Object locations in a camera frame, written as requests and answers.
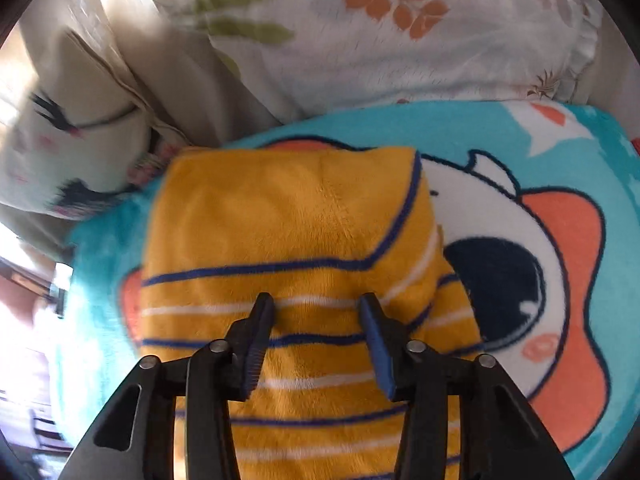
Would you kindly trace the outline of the yellow striped knit sweater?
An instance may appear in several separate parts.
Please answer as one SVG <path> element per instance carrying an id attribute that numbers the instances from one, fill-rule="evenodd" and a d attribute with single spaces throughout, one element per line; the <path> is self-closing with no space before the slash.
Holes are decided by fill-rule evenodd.
<path id="1" fill-rule="evenodd" d="M 258 295 L 276 304 L 262 374 L 231 405 L 245 479 L 386 479 L 405 409 L 375 382 L 358 322 L 372 292 L 442 353 L 480 329 L 446 261 L 412 148 L 190 151 L 146 230 L 139 338 L 164 360 L 224 336 Z"/>

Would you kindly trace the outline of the turquoise fleece cartoon blanket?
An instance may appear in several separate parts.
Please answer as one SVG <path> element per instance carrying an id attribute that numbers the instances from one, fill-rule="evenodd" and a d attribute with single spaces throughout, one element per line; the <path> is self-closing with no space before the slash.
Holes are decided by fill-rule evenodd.
<path id="1" fill-rule="evenodd" d="M 576 478 L 600 477 L 639 415 L 639 156 L 616 120 L 551 103 L 390 105 L 175 159 L 326 147 L 419 153 L 445 259 L 480 329 L 474 356 L 490 352 L 508 371 Z M 142 264 L 166 174 L 70 238 L 53 379 L 70 443 L 137 359 L 154 354 L 139 338 Z"/>

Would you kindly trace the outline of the white leaf-print pillow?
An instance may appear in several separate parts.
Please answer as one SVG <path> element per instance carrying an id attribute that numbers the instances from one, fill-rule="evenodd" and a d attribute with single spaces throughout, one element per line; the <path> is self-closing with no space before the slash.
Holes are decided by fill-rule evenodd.
<path id="1" fill-rule="evenodd" d="M 569 100 L 599 0 L 154 0 L 281 122 L 429 100 Z"/>

